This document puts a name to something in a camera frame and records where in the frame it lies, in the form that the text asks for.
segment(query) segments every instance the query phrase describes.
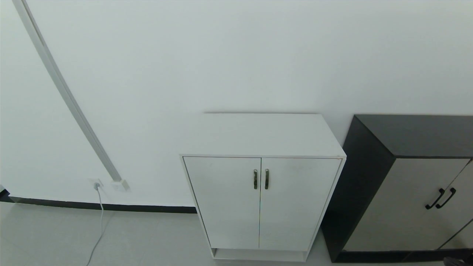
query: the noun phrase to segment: cabinet door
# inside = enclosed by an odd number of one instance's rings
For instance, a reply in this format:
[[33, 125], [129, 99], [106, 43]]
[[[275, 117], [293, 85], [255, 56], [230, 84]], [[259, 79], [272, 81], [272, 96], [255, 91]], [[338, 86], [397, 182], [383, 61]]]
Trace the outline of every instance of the cabinet door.
[[[340, 162], [340, 159], [262, 159], [260, 249], [309, 249]], [[265, 189], [266, 169], [268, 189]]]
[[[473, 219], [472, 162], [450, 184], [438, 204], [441, 208], [433, 208], [434, 211], [430, 213], [430, 227], [434, 227], [447, 240]], [[442, 248], [473, 248], [473, 226], [465, 227]]]
[[473, 248], [473, 220], [447, 242], [441, 249]]
[[344, 249], [347, 251], [433, 250], [454, 232], [440, 234], [429, 210], [468, 159], [396, 159]]
[[261, 159], [184, 157], [184, 163], [210, 246], [257, 249]]

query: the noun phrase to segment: white cable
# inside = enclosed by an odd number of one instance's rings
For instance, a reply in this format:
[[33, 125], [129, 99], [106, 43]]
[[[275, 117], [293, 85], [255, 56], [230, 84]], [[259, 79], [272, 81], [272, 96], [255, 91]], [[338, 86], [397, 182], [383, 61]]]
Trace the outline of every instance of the white cable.
[[87, 262], [86, 266], [88, 266], [90, 264], [90, 260], [92, 259], [92, 255], [94, 254], [95, 248], [97, 247], [99, 241], [102, 239], [102, 236], [104, 235], [104, 230], [103, 230], [103, 227], [102, 227], [102, 222], [103, 222], [103, 218], [104, 218], [104, 207], [102, 206], [102, 198], [100, 197], [100, 192], [98, 190], [99, 186], [100, 185], [98, 183], [96, 183], [94, 185], [94, 189], [98, 193], [98, 200], [100, 201], [100, 208], [102, 208], [102, 214], [100, 215], [100, 237], [98, 238], [97, 243], [95, 243], [95, 246], [92, 249], [92, 252], [90, 253], [89, 261]]

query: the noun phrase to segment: black handle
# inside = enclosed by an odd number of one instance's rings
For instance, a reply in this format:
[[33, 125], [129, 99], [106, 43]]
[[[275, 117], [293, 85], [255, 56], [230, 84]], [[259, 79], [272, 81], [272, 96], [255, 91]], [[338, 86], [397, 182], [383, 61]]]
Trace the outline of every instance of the black handle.
[[440, 208], [442, 208], [445, 204], [447, 204], [447, 202], [453, 197], [453, 195], [455, 195], [456, 189], [451, 188], [451, 189], [450, 189], [450, 192], [451, 192], [452, 194], [450, 195], [450, 197], [448, 197], [448, 199], [447, 199], [442, 205], [440, 205], [440, 204], [435, 205], [435, 207], [436, 207], [437, 209], [440, 209]]
[[253, 171], [253, 187], [258, 189], [258, 170]]
[[432, 205], [430, 205], [430, 206], [425, 205], [425, 208], [427, 210], [430, 210], [437, 203], [437, 201], [443, 196], [443, 194], [445, 193], [445, 190], [443, 188], [439, 189], [438, 191], [440, 192], [440, 196], [438, 196], [438, 198], [434, 201], [434, 203], [432, 203]]
[[268, 189], [269, 185], [269, 169], [266, 169], [266, 182], [264, 183], [264, 189]]

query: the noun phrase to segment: gray floor tile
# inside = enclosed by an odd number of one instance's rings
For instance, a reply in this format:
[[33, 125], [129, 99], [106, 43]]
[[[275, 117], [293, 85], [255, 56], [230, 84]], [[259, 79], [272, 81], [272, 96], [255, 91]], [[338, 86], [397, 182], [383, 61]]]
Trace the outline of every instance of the gray floor tile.
[[0, 224], [1, 224], [1, 221], [6, 216], [8, 216], [8, 214], [10, 213], [11, 208], [13, 208], [13, 205], [14, 205], [14, 203], [10, 203], [10, 202], [2, 202], [0, 204]]
[[48, 243], [66, 215], [62, 208], [14, 204], [1, 221], [1, 236], [33, 254], [39, 246]]
[[90, 266], [137, 266], [153, 238], [158, 213], [116, 212]]
[[[83, 266], [100, 236], [101, 211], [63, 210], [66, 215], [52, 233], [50, 243], [38, 247], [35, 256], [45, 265]], [[104, 212], [104, 230], [113, 214]]]
[[160, 217], [140, 266], [216, 265], [196, 214], [161, 213]]
[[10, 241], [0, 238], [0, 265], [1, 266], [24, 266], [29, 255]]
[[[100, 234], [100, 211], [0, 203], [1, 266], [85, 266]], [[196, 214], [106, 212], [90, 266], [331, 266], [323, 235], [307, 263], [213, 260]], [[344, 264], [343, 266], [441, 266]]]
[[37, 258], [31, 257], [30, 260], [26, 263], [25, 266], [46, 266], [45, 264], [39, 262]]

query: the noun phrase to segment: cabinet side panel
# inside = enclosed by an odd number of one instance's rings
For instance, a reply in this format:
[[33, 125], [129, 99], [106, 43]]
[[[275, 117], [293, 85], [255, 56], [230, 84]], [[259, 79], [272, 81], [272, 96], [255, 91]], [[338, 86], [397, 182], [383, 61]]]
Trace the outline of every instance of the cabinet side panel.
[[322, 221], [332, 261], [343, 250], [395, 157], [354, 116], [343, 149], [347, 161]]

